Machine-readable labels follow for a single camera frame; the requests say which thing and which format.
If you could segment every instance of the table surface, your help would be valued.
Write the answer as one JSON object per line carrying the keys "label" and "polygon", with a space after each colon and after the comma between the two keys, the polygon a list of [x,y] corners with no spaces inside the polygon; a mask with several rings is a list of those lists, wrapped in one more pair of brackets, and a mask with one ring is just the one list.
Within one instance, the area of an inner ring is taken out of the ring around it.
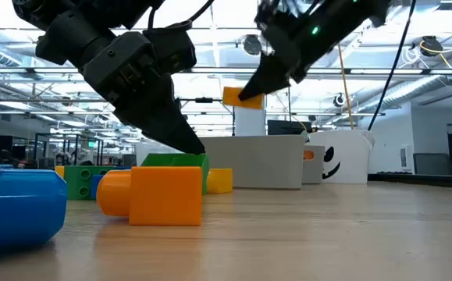
{"label": "table surface", "polygon": [[452,280],[452,188],[370,183],[207,195],[202,226],[128,226],[69,201],[0,280]]}

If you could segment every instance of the wooden table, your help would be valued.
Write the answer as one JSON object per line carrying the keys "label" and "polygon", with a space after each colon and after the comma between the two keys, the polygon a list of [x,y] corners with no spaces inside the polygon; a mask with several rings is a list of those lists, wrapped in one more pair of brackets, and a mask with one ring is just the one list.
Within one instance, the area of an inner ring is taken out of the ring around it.
{"label": "wooden table", "polygon": [[0,256],[0,280],[452,280],[452,188],[235,190],[205,197],[201,227],[70,201],[51,243]]}

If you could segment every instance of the blue toy block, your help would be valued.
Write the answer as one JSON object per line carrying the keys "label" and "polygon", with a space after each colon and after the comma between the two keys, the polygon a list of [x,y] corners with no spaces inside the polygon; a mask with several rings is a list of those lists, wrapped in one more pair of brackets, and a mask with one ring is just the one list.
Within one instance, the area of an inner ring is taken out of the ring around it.
{"label": "blue toy block", "polygon": [[66,195],[54,171],[0,167],[0,248],[49,241],[64,223]]}
{"label": "blue toy block", "polygon": [[98,193],[98,185],[104,175],[93,175],[91,181],[91,199],[95,200]]}

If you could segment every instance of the green toy block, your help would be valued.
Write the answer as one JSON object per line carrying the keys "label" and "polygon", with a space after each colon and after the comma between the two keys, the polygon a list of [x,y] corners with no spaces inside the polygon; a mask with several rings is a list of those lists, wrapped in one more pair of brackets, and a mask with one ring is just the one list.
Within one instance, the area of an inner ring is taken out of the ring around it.
{"label": "green toy block", "polygon": [[114,167],[65,166],[64,180],[68,184],[68,200],[90,200],[93,175],[104,175]]}
{"label": "green toy block", "polygon": [[207,178],[210,165],[206,154],[149,154],[142,162],[142,166],[149,167],[201,167],[203,172],[203,194],[207,194]]}

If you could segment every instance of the ceiling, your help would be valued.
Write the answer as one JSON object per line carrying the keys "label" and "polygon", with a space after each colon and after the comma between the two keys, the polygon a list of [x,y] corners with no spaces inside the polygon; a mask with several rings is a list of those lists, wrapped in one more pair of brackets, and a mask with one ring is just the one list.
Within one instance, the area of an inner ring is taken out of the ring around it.
{"label": "ceiling", "polygon": [[[44,31],[38,30],[19,19],[12,8],[10,1],[0,1],[0,52],[19,62],[17,67],[72,67],[68,62],[64,66],[57,66],[34,56],[34,48],[39,36]],[[205,0],[166,0],[155,15],[155,26],[165,27],[176,21],[188,18],[197,11]],[[419,1],[415,10],[411,27],[406,39],[404,53],[401,57],[401,69],[446,69],[439,56],[425,57],[419,55],[418,48],[408,51],[413,42],[425,35],[435,35],[445,48],[449,50],[445,55],[452,60],[452,6],[446,8],[446,1]],[[248,34],[259,34],[255,29],[253,19],[257,12],[256,0],[215,0],[212,8],[205,12],[193,24],[188,32],[196,46],[198,64],[197,68],[206,69],[200,73],[178,73],[173,75],[175,95],[179,98],[192,99],[200,97],[222,97],[223,87],[243,87],[258,66],[259,56],[248,55],[243,50],[243,39]],[[346,69],[389,69],[397,53],[398,42],[402,35],[404,24],[408,16],[407,6],[391,7],[386,24],[380,28],[371,27],[369,21],[364,22],[342,42],[344,67]],[[148,13],[134,27],[143,30],[147,27]],[[122,34],[124,29],[114,30]],[[317,75],[310,75],[308,79],[298,85],[292,86],[290,93],[282,90],[278,94],[267,98],[267,113],[270,119],[278,118],[275,113],[285,111],[290,103],[293,112],[339,112],[335,108],[333,98],[344,92],[343,81],[340,74],[340,61],[338,49],[334,48],[327,55],[313,65],[315,69],[335,69],[337,73],[324,71]],[[238,73],[231,68],[251,70],[250,73]],[[44,122],[57,123],[66,117],[70,121],[83,123],[82,127],[127,129],[113,115],[109,114],[114,108],[109,103],[86,102],[85,100],[99,100],[101,97],[92,88],[84,83],[77,73],[41,74],[41,80],[12,73],[0,73],[0,84],[11,89],[7,91],[0,88],[0,98],[40,98],[44,100],[72,98],[83,102],[73,103],[27,103],[36,111],[52,112],[41,114]],[[420,76],[396,75],[393,85],[403,81],[417,80]],[[370,98],[380,94],[386,79],[386,72],[382,75],[348,75],[347,89],[351,96],[353,111],[360,111],[359,105]],[[438,89],[432,93],[416,98],[414,103],[422,103],[435,98],[440,94],[452,92],[452,85]],[[452,97],[426,106],[452,106]],[[0,103],[0,111],[24,110],[16,107],[16,103]],[[107,112],[99,116],[64,116],[53,114],[57,112]],[[199,104],[193,101],[183,107],[188,113],[188,123],[191,124],[198,135],[230,135],[232,133],[232,116],[230,108],[224,107],[220,102]],[[201,115],[201,112],[214,113],[214,115]],[[299,116],[300,120],[308,119]],[[317,124],[324,125],[327,118],[320,118]],[[65,128],[74,128],[67,123],[61,123]]]}

